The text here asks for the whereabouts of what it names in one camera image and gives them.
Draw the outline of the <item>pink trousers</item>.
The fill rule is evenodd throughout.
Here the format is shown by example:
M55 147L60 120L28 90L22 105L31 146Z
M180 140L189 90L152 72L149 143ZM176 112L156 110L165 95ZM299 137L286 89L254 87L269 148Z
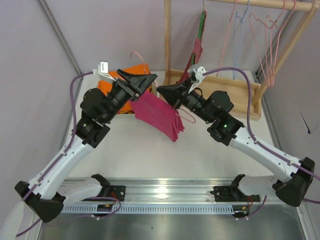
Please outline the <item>pink trousers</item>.
M138 100L131 101L130 106L136 119L162 132L172 142L176 142L179 133L185 129L179 112L148 91Z

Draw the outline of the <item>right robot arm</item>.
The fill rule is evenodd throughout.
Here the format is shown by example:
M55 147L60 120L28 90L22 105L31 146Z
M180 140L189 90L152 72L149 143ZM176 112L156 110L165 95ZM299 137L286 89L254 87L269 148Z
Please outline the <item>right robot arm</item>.
M205 99L183 83L156 90L174 109L184 106L208 124L207 131L216 142L248 155L272 172L270 176L237 175L230 185L236 200L241 194L269 195L292 207L300 206L313 181L313 160L289 156L254 136L248 126L230 115L234 105L225 91L216 90Z

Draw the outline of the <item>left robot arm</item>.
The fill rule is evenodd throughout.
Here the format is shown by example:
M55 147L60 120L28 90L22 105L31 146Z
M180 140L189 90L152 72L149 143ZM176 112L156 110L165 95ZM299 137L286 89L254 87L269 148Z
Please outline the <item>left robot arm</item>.
M132 74L118 69L111 90L85 92L80 104L81 118L74 121L69 143L30 181L19 181L14 189L44 223L55 219L64 207L86 199L109 197L110 182L94 174L69 189L61 184L70 172L91 153L110 131L109 124L128 101L138 100L157 79L156 74Z

